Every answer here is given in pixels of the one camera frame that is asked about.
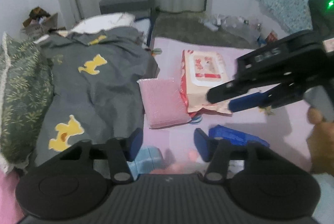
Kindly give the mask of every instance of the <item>beige package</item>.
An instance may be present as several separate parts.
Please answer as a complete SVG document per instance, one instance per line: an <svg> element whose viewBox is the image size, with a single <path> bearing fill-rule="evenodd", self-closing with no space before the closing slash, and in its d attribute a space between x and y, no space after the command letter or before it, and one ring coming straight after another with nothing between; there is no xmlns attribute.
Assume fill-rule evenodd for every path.
<svg viewBox="0 0 334 224"><path fill-rule="evenodd" d="M181 96L188 113L204 108L231 114L229 101L211 104L206 93L212 87L229 81L223 57L216 52L184 50L182 54Z"/></svg>

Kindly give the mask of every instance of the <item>gray box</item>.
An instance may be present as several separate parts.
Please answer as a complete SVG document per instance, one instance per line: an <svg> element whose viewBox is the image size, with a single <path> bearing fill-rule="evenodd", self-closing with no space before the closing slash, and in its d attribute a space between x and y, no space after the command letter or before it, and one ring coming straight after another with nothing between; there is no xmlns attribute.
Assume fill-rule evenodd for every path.
<svg viewBox="0 0 334 224"><path fill-rule="evenodd" d="M127 12L136 19L155 16L155 0L101 0L101 14Z"/></svg>

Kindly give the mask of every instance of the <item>gray cloth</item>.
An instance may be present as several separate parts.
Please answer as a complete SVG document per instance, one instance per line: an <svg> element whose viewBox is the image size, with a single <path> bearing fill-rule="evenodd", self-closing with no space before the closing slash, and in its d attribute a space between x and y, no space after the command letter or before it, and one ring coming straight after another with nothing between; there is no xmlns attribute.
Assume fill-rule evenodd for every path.
<svg viewBox="0 0 334 224"><path fill-rule="evenodd" d="M37 140L36 165L59 153L49 147L51 139L70 146L83 139L105 143L143 128L144 108L137 80L154 78L157 64L149 52L135 44L139 35L134 28L120 27L97 34L73 33L66 38L51 35L40 44L53 63L54 98ZM98 54L106 61L94 68L99 73L79 72L80 67L89 68L87 62ZM73 123L70 116L80 123L74 128L82 128L83 133L66 130Z"/></svg>

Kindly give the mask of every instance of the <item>pink cloth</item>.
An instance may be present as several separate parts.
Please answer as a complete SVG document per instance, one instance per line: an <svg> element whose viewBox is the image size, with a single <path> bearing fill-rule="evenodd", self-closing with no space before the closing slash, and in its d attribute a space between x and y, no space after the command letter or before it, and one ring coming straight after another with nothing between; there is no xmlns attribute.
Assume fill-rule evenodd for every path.
<svg viewBox="0 0 334 224"><path fill-rule="evenodd" d="M19 181L16 172L5 175L0 171L0 219L1 224L15 224L23 218L23 213L15 198L15 188Z"/></svg>
<svg viewBox="0 0 334 224"><path fill-rule="evenodd" d="M173 79L141 79L138 83L150 128L173 126L191 120Z"/></svg>
<svg viewBox="0 0 334 224"><path fill-rule="evenodd" d="M235 60L251 51L193 45L167 38L155 38L154 48L162 50L160 55L155 56L160 68L158 78L175 78L175 81L181 79L180 68L184 49L220 53L224 58L226 71L231 79L236 72ZM271 87L273 86L263 87L260 90L266 91ZM259 89L252 89L250 93L258 91ZM260 112L258 108L234 113L232 116L203 114L203 120L198 125L185 124L164 129L149 129L145 119L144 145L158 147L164 157L167 156L172 162L187 161L189 151L195 148L194 130L201 128L208 133L209 128L220 124L266 140L270 143L272 150L308 171L311 167L311 161L306 139L312 130L312 125L307 122L307 109L308 104L300 101L274 109L275 115L271 116Z"/></svg>

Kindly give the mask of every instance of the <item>yellow animal print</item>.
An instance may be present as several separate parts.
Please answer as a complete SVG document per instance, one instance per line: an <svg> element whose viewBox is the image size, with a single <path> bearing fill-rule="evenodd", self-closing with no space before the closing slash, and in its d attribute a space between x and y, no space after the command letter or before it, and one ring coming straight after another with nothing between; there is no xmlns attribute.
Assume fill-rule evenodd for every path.
<svg viewBox="0 0 334 224"><path fill-rule="evenodd" d="M106 39L106 36L105 35L100 35L98 38L89 42L88 45L96 45L96 44L100 43L100 41L102 41L103 39Z"/></svg>
<svg viewBox="0 0 334 224"><path fill-rule="evenodd" d="M67 143L68 139L77 134L83 134L84 129L81 127L79 121L74 118L74 115L70 115L70 121L65 123L59 123L55 127L58 132L56 139L50 139L49 149L54 149L55 151L64 151L70 147Z"/></svg>
<svg viewBox="0 0 334 224"><path fill-rule="evenodd" d="M94 58L93 58L93 61L87 61L84 66L79 66L78 67L78 70L79 72L81 71L86 71L88 74L91 74L91 75L96 75L96 74L99 74L100 71L99 70L95 70L97 66L100 66L100 65L104 65L106 64L107 61L106 59L104 59L101 55L96 55Z"/></svg>

